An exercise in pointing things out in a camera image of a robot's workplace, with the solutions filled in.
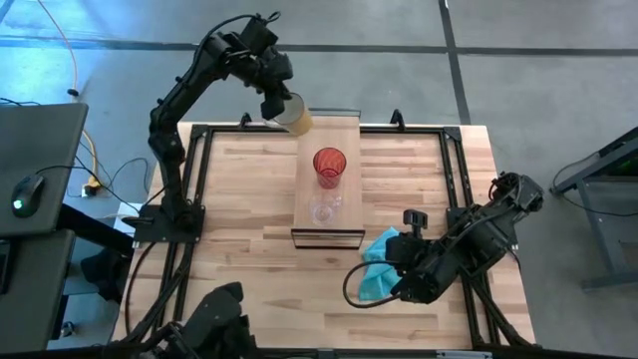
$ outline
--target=yellow cable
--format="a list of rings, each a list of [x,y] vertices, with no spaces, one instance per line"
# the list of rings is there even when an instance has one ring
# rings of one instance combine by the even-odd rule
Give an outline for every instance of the yellow cable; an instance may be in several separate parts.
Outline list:
[[[49,10],[47,9],[46,6],[44,6],[44,4],[42,3],[41,0],[38,0],[38,4],[40,4],[40,6],[42,7],[42,9],[44,10],[44,12],[47,13],[47,15],[49,16],[49,19],[51,19],[51,22],[53,23],[53,25],[55,25],[56,29],[58,29],[58,32],[60,33],[60,36],[62,36],[62,39],[64,40],[64,43],[67,45],[67,49],[69,50],[69,54],[71,54],[71,61],[73,61],[73,90],[78,91],[78,63],[76,62],[76,56],[73,53],[73,49],[71,48],[71,44],[69,43],[69,40],[67,39],[67,36],[64,34],[64,31],[62,31],[62,28],[60,28],[60,26],[58,25],[58,22],[53,18],[53,15],[51,15],[51,13],[49,12]],[[75,97],[71,96],[71,102],[75,102]],[[89,143],[89,148],[91,149],[91,158],[92,158],[92,170],[94,174],[98,173],[98,156],[96,154],[96,147],[93,144],[93,140],[91,140],[91,137],[89,136],[89,133],[86,130],[82,130],[82,135],[84,136],[85,139],[87,139],[87,142]],[[93,176],[89,177],[89,184],[92,183],[97,183],[99,184],[99,182],[97,181],[97,179],[93,179]]]

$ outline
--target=cup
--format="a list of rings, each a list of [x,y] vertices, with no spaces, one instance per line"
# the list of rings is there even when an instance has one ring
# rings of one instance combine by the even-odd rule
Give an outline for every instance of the cup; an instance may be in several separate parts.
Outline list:
[[[346,157],[337,149],[325,148],[315,154],[312,165],[319,185],[331,189],[339,185],[341,174],[346,169]]]
[[[294,136],[301,136],[312,128],[312,117],[301,96],[290,93],[290,100],[283,102],[284,110],[279,116],[264,124],[271,128],[283,128]]]

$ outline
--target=yellow cup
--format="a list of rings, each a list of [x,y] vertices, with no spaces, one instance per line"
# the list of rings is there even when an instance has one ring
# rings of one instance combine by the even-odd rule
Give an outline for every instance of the yellow cup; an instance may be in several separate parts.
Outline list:
[[[312,128],[312,116],[301,96],[290,93],[290,97],[290,100],[284,101],[283,112],[265,124],[269,127],[283,128],[294,136],[301,136]]]

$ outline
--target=wooden box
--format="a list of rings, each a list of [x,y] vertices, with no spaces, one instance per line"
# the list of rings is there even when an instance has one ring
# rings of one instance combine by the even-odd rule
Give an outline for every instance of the wooden box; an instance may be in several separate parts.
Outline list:
[[[361,146],[358,117],[313,119],[297,140],[297,173],[292,238],[297,248],[358,249],[365,235],[361,199]],[[339,185],[322,188],[313,167],[315,154],[335,148],[346,157]],[[330,219],[322,221],[325,216]]]

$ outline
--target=wooden board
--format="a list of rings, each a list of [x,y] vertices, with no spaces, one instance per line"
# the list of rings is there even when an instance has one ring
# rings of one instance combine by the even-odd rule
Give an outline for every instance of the wooden board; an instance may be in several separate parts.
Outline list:
[[[179,124],[185,146],[191,126]],[[496,175],[487,130],[462,127],[462,134],[475,201],[487,202],[490,180]],[[206,221],[193,258],[184,316],[192,313],[205,293],[238,280],[245,292],[243,310],[262,347],[469,348],[459,282],[430,305],[392,302],[370,310],[355,309],[344,301],[341,285],[346,272],[361,262],[360,252],[295,250],[290,227],[296,151],[296,140],[286,135],[215,135],[203,199]],[[459,186],[454,151],[451,154]],[[401,225],[406,208],[428,213],[425,237],[437,237],[446,230],[448,199],[435,137],[362,136],[361,169],[367,231],[362,250],[389,226],[407,230]],[[192,196],[195,180],[191,183]],[[151,193],[160,188],[156,172]],[[156,245],[141,266],[131,296],[132,327],[158,295],[166,247]],[[133,265],[141,252],[137,251]],[[362,275],[355,274],[348,287],[353,297]],[[533,341],[515,262],[505,257],[488,278],[495,302],[520,334]],[[477,308],[486,338],[481,305]],[[166,317],[172,314],[172,301],[166,313]],[[124,335],[122,307],[113,338]]]
[[[313,121],[313,128],[297,140],[295,242],[304,246],[357,247],[361,242],[361,234],[342,235],[335,230],[363,230],[359,118],[319,117]],[[347,161],[339,185],[334,189],[324,189],[319,185],[313,167],[315,154],[324,148],[338,149]],[[311,214],[311,206],[321,200],[339,202],[333,207],[333,217],[326,224],[317,223]]]

